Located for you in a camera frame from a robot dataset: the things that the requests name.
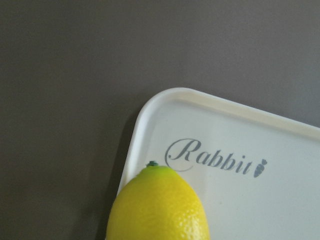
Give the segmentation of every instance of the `lemon stem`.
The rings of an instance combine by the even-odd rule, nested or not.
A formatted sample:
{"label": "lemon stem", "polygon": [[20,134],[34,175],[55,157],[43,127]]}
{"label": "lemon stem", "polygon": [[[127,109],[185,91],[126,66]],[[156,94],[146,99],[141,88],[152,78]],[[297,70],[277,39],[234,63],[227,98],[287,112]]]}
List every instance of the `lemon stem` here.
{"label": "lemon stem", "polygon": [[146,166],[158,166],[159,164],[156,161],[150,161]]}

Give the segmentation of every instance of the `gray background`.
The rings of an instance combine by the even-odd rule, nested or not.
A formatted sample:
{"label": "gray background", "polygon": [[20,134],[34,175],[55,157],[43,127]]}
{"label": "gray background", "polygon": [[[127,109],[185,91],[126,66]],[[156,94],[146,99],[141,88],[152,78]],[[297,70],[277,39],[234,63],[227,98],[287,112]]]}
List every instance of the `gray background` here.
{"label": "gray background", "polygon": [[103,240],[137,114],[188,87],[320,127],[320,1],[2,1],[0,239]]}

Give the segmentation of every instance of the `tray rim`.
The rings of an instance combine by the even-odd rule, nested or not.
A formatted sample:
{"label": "tray rim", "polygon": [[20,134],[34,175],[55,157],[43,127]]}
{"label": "tray rim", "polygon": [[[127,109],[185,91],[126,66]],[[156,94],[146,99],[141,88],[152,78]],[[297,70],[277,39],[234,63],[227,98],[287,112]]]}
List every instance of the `tray rim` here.
{"label": "tray rim", "polygon": [[198,104],[200,106],[204,106],[204,102],[208,101],[210,103],[206,104],[205,107],[221,112],[223,114],[229,114],[247,121],[252,121],[272,128],[277,128],[285,132],[296,134],[300,137],[308,138],[311,141],[320,141],[319,127],[280,116],[265,110],[247,106],[235,101],[227,100],[192,88],[168,88],[151,97],[141,108],[137,116],[117,194],[119,194],[120,190],[124,187],[126,182],[128,182],[128,179],[126,179],[127,176],[125,176],[125,174],[128,175],[131,164],[133,164],[131,162],[134,162],[131,161],[131,159],[135,158],[135,150],[140,149],[139,146],[142,144],[144,135],[141,134],[141,131],[144,130],[145,123],[148,122],[148,116],[151,115],[158,106],[172,100],[185,101],[189,102],[190,104]]}

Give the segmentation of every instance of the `plastic tray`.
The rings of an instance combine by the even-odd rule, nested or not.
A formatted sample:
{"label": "plastic tray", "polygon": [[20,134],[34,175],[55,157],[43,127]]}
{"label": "plastic tray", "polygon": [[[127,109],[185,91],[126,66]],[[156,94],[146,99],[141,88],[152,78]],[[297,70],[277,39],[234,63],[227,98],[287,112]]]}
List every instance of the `plastic tray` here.
{"label": "plastic tray", "polygon": [[189,88],[151,98],[119,191],[150,161],[197,192],[213,240],[318,240],[320,128]]}

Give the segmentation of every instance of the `lemon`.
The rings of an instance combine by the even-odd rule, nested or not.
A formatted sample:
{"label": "lemon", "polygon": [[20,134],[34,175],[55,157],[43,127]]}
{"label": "lemon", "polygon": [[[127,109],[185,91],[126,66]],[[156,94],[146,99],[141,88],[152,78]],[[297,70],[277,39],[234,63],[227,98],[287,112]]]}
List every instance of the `lemon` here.
{"label": "lemon", "polygon": [[209,240],[206,214],[190,185],[151,161],[116,197],[107,240]]}

